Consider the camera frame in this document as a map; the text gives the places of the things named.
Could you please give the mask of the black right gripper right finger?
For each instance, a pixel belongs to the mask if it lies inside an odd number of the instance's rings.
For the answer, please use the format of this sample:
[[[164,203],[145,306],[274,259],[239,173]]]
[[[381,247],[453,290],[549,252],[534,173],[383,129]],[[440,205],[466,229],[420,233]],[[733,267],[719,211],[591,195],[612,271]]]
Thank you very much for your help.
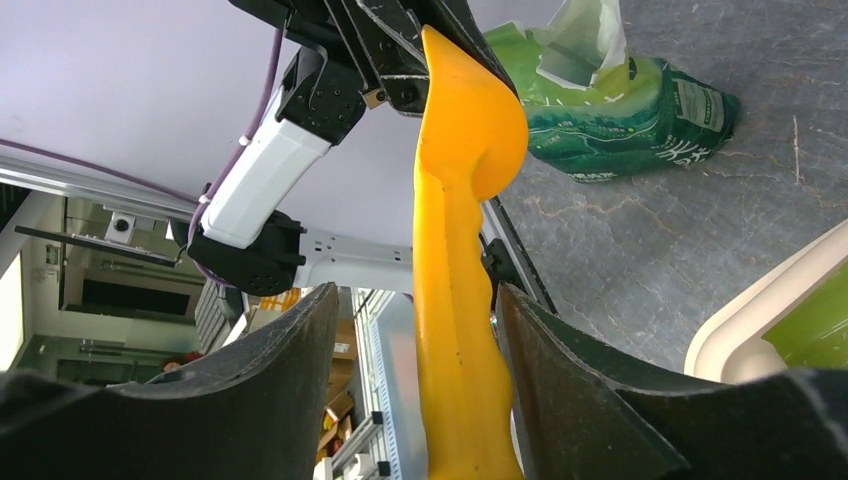
[[[497,293],[533,479],[843,479],[847,374],[697,379],[578,330],[511,284]]]

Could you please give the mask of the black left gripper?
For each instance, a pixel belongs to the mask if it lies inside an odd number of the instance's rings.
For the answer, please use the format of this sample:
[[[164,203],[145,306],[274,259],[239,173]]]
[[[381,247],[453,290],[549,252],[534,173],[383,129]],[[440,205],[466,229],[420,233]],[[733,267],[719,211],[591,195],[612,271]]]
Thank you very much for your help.
[[[300,46],[284,85],[312,110],[333,95],[349,97],[352,107],[387,103],[402,115],[421,115],[429,72],[417,20],[434,27],[517,96],[466,0],[234,1],[232,5],[281,29],[285,39]]]

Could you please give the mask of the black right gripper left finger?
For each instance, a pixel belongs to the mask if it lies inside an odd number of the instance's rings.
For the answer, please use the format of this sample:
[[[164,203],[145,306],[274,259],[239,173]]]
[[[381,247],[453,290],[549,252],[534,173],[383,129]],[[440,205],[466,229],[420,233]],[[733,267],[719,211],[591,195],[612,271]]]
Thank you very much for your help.
[[[1,377],[5,479],[309,479],[339,294],[314,288],[277,320],[143,384]]]

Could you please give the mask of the yellow plastic scoop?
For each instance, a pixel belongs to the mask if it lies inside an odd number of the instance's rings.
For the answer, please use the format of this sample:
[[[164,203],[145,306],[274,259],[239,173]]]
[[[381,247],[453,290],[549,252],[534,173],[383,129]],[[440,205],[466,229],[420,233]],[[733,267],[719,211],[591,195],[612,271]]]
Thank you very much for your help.
[[[491,328],[483,204],[516,177],[528,129],[512,90],[434,27],[414,166],[413,287],[432,479],[518,479],[512,381]]]

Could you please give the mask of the green cat litter bag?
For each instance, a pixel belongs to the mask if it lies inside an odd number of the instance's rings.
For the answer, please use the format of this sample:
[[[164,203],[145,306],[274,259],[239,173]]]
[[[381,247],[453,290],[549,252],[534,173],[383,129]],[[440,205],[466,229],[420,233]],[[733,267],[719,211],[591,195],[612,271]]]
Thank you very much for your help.
[[[565,1],[544,27],[484,34],[516,87],[528,151],[580,183],[709,159],[739,99],[628,46],[617,1]]]

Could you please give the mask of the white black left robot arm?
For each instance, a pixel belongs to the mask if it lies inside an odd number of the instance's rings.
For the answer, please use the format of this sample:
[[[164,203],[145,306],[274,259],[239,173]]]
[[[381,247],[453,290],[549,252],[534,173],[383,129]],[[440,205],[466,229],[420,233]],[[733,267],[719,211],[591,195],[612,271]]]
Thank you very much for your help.
[[[204,193],[187,251],[249,295],[335,282],[411,293],[412,251],[334,235],[280,212],[303,174],[382,104],[422,115],[433,76],[422,32],[431,27],[511,86],[465,1],[241,1],[298,51],[266,92],[241,151]]]

